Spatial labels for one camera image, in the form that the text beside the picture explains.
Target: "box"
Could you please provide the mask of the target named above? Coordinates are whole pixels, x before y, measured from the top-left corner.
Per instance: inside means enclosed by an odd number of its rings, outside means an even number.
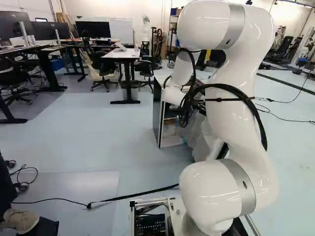
[[[181,13],[182,9],[181,8],[177,8],[176,9],[176,15],[179,16],[179,14]]]
[[[62,59],[52,59],[50,60],[52,68],[54,71],[60,70],[64,68],[63,60]]]
[[[161,59],[162,60],[166,59],[166,49],[167,49],[166,43],[163,43],[162,49],[161,49]]]

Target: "black monitor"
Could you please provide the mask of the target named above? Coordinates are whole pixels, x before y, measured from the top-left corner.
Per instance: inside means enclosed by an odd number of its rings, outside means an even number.
[[[67,23],[60,22],[31,22],[36,40],[53,40],[57,39],[56,31],[58,30],[60,39],[70,38],[69,26]]]
[[[79,37],[86,37],[82,34],[84,30],[89,32],[90,38],[110,38],[110,29],[108,22],[97,22],[97,21],[76,21],[76,28]]]
[[[55,23],[55,27],[58,30],[58,34],[59,34],[60,39],[71,38],[70,31],[69,31],[69,25],[67,23],[57,22],[57,23]]]
[[[20,21],[24,22],[27,35],[32,35],[32,24],[28,13],[20,11],[0,11],[0,38],[8,40],[10,38],[21,37]]]

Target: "power cord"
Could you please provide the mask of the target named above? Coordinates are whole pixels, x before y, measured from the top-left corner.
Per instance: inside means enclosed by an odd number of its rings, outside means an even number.
[[[279,103],[291,103],[291,102],[294,102],[297,97],[300,95],[301,91],[302,91],[302,88],[304,87],[307,79],[309,78],[309,75],[311,74],[311,70],[309,71],[309,73],[307,74],[307,76],[305,77],[305,80],[304,80],[304,83],[302,84],[301,88],[300,88],[300,91],[299,93],[296,95],[296,97],[294,99],[292,99],[291,101],[277,101],[277,100],[274,100],[274,99],[271,99],[271,98],[264,98],[264,97],[257,97],[256,100],[259,100],[259,101],[268,101],[268,102],[279,102]]]
[[[261,112],[264,112],[264,113],[271,114],[271,115],[273,115],[274,117],[276,117],[276,118],[278,118],[278,119],[280,119],[280,120],[290,121],[290,122],[310,123],[310,124],[312,124],[312,125],[315,125],[315,121],[314,121],[314,120],[294,120],[294,119],[284,119],[284,118],[281,118],[281,117],[279,117],[279,116],[277,116],[277,115],[273,114],[273,113],[271,112],[271,110],[270,110],[268,107],[265,107],[265,106],[260,105],[260,104],[257,104],[257,103],[255,103],[255,105],[261,106],[261,107],[263,107],[263,108],[265,108],[265,109],[266,109],[266,110],[262,110],[262,109],[258,109],[258,108],[257,108],[257,110],[259,110],[259,111],[261,111]]]
[[[34,179],[33,179],[31,182],[27,182],[28,184],[34,183],[34,181],[37,179],[37,176],[38,176],[38,169],[35,168],[35,167],[27,167],[26,164],[22,165],[21,168],[18,169],[17,171],[10,173],[10,176],[13,176],[13,175],[17,174],[17,176],[16,176],[16,181],[17,181],[19,184],[21,184],[22,182],[19,181],[19,175],[20,175],[20,173],[21,173],[23,170],[35,170],[36,175],[35,175]]]
[[[164,187],[164,188],[158,188],[158,189],[154,189],[154,190],[150,190],[150,191],[146,191],[146,192],[141,192],[141,193],[135,193],[135,194],[125,195],[125,196],[121,196],[121,197],[110,198],[110,199],[106,199],[106,200],[102,200],[102,201],[98,201],[98,202],[90,202],[88,204],[75,202],[75,201],[72,201],[72,200],[69,200],[69,199],[65,199],[65,198],[49,198],[49,199],[44,199],[44,200],[40,200],[40,201],[36,201],[36,202],[28,202],[28,203],[12,202],[12,204],[35,204],[35,203],[41,203],[41,202],[51,201],[51,200],[62,200],[62,201],[67,201],[67,202],[70,202],[70,203],[74,203],[74,204],[85,206],[87,209],[92,209],[92,205],[95,204],[95,203],[105,203],[105,202],[119,201],[119,200],[123,200],[123,199],[143,196],[143,195],[147,195],[147,194],[151,194],[151,193],[162,192],[162,191],[165,191],[165,190],[168,190],[168,189],[175,188],[177,186],[179,186],[178,183],[177,184],[173,184],[171,186]]]

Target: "shoe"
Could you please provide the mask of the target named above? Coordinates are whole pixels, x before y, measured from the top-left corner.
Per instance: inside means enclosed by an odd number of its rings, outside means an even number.
[[[31,231],[39,222],[39,217],[34,213],[18,211],[12,208],[4,213],[3,218],[4,221],[0,223],[0,228],[15,229],[19,235]]]

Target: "cardboard box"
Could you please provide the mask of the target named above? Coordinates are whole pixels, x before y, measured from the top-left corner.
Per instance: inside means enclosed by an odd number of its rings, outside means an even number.
[[[166,59],[166,49],[167,49],[166,43],[163,43],[162,49],[161,49],[161,59],[162,60]]]
[[[179,16],[179,14],[181,13],[182,9],[181,8],[177,8],[176,9],[176,15]]]

